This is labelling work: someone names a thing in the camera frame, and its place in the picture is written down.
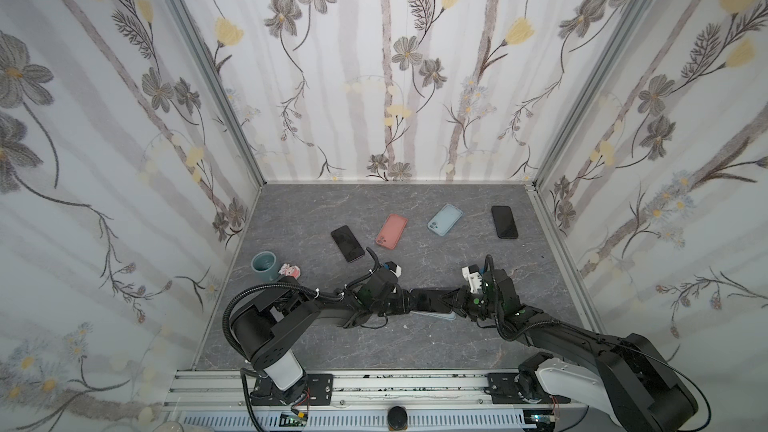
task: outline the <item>wall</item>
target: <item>wall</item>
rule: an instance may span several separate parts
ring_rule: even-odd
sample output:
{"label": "wall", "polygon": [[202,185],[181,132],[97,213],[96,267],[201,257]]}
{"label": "wall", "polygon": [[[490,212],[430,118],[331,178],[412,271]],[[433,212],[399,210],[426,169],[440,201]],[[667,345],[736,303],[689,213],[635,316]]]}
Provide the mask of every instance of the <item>wall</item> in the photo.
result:
{"label": "wall", "polygon": [[768,417],[767,54],[768,0],[655,0],[540,189],[608,331],[695,379],[713,430]]}
{"label": "wall", "polygon": [[152,430],[255,188],[163,0],[0,0],[0,30],[0,423]]}
{"label": "wall", "polygon": [[185,0],[267,179],[529,180],[629,0]]}

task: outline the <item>teal cup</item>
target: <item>teal cup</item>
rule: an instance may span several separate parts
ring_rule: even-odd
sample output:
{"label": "teal cup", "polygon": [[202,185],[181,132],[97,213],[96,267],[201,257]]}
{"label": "teal cup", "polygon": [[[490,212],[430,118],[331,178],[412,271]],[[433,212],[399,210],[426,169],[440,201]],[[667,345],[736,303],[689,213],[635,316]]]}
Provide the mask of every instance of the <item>teal cup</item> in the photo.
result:
{"label": "teal cup", "polygon": [[259,252],[250,261],[250,268],[263,283],[274,282],[280,276],[280,264],[270,251]]}

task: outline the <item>robotic arm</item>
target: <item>robotic arm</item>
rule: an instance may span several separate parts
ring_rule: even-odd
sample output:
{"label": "robotic arm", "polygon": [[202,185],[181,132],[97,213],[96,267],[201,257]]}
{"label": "robotic arm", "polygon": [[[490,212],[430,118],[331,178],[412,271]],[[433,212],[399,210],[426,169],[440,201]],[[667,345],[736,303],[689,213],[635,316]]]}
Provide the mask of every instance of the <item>robotic arm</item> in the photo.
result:
{"label": "robotic arm", "polygon": [[[294,404],[306,392],[306,372],[290,348],[310,325],[353,328],[374,314],[389,320],[409,312],[454,312],[473,322],[491,319],[505,341],[550,350],[581,366],[568,365],[548,354],[526,360],[516,380],[521,397],[535,399],[542,392],[575,397],[611,413],[629,432],[675,431],[698,410],[694,396],[645,337],[598,334],[521,303],[512,279],[505,270],[494,267],[490,255],[485,258],[482,275],[476,266],[470,268],[471,288],[405,291],[398,285],[396,265],[381,264],[374,251],[367,250],[374,260],[373,268],[335,294],[324,294],[284,277],[277,283],[248,288],[227,305],[222,320],[224,336],[256,371],[243,372],[268,376],[275,386],[272,394],[281,403]],[[233,312],[255,292],[261,293]],[[596,394],[595,384],[599,387]],[[251,411],[250,401],[246,403]]]}

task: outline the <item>gray marble tabletop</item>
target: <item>gray marble tabletop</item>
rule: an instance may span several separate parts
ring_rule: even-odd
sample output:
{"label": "gray marble tabletop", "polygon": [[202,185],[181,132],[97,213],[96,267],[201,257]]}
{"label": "gray marble tabletop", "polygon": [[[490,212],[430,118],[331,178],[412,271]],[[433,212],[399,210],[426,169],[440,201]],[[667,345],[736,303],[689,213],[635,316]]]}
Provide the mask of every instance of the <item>gray marble tabletop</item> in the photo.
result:
{"label": "gray marble tabletop", "polygon": [[[445,204],[464,216],[445,236],[427,221]],[[491,206],[512,207],[520,237],[496,237]],[[390,213],[408,218],[394,250],[374,243]],[[299,281],[332,291],[368,271],[368,255],[348,264],[330,232],[350,226],[363,247],[382,262],[402,267],[400,285],[453,288],[462,285],[462,267],[482,266],[492,254],[496,268],[512,274],[521,300],[552,316],[580,324],[562,275],[524,186],[497,185],[267,185],[260,197],[240,254],[226,284],[203,346],[197,370],[238,369],[244,360],[221,332],[221,315],[235,294],[258,283],[250,260],[270,250],[280,262],[301,267]],[[369,325],[383,323],[371,318]],[[493,329],[468,319],[454,321],[410,314],[389,319],[379,330],[312,326],[293,346],[305,369],[358,368],[514,368],[536,350],[505,342]]]}

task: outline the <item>black smartphone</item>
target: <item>black smartphone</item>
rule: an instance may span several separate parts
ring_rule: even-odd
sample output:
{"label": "black smartphone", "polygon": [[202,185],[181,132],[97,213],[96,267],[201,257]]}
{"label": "black smartphone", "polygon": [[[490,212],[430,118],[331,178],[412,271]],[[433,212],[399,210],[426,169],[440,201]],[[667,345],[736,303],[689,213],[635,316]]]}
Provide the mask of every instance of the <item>black smartphone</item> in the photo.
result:
{"label": "black smartphone", "polygon": [[517,238],[518,228],[514,225],[512,209],[507,206],[491,207],[493,223],[496,225],[496,235],[499,238]]}
{"label": "black smartphone", "polygon": [[339,250],[341,254],[344,254],[344,259],[347,262],[355,261],[366,254],[348,226],[339,227],[331,233],[331,237],[339,246]]}

